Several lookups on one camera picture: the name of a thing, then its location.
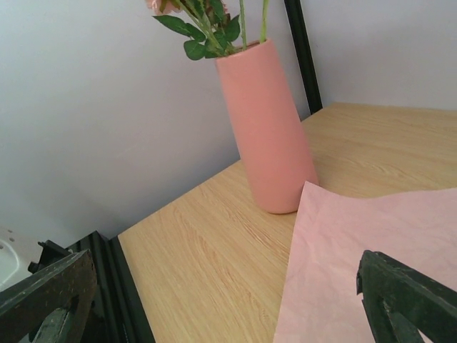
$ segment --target white object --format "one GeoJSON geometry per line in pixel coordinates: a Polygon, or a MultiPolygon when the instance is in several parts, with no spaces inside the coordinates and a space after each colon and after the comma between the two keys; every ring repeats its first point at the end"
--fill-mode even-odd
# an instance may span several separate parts
{"type": "Polygon", "coordinates": [[[0,227],[0,292],[31,275],[27,268],[41,251],[37,241],[0,227]]]}

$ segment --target vase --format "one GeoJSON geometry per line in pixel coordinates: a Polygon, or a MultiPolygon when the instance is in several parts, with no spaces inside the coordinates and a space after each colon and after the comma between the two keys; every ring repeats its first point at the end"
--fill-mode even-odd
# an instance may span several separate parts
{"type": "Polygon", "coordinates": [[[273,41],[218,58],[216,68],[254,201],[274,214],[296,211],[305,182],[318,178],[273,41]]]}

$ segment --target table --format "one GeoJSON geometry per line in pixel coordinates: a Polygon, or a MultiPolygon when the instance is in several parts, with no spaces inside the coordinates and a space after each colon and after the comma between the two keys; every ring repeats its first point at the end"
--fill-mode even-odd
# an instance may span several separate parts
{"type": "MultiPolygon", "coordinates": [[[[303,127],[330,191],[457,187],[457,111],[333,104],[303,127]]],[[[257,208],[239,161],[121,234],[157,342],[271,342],[295,216],[257,208]]]]}

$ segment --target black metal frame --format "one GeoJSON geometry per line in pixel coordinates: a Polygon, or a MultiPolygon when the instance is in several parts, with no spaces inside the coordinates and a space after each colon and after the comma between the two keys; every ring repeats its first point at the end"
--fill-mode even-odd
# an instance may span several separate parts
{"type": "Polygon", "coordinates": [[[305,20],[300,0],[284,0],[287,10],[288,21],[291,26],[293,42],[300,65],[301,78],[305,86],[306,98],[308,99],[311,114],[322,109],[321,94],[319,93],[316,71],[314,69],[311,47],[309,46],[308,34],[306,33],[305,20]]]}
{"type": "Polygon", "coordinates": [[[93,310],[106,324],[109,343],[154,343],[146,313],[117,237],[94,232],[69,249],[89,249],[97,271],[93,310]]]}

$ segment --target pink tissue paper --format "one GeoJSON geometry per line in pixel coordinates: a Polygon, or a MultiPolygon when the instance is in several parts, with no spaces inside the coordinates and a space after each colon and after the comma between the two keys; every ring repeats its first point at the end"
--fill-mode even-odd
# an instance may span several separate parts
{"type": "Polygon", "coordinates": [[[457,290],[457,188],[353,199],[306,183],[275,343],[374,342],[356,295],[366,249],[457,290]]]}

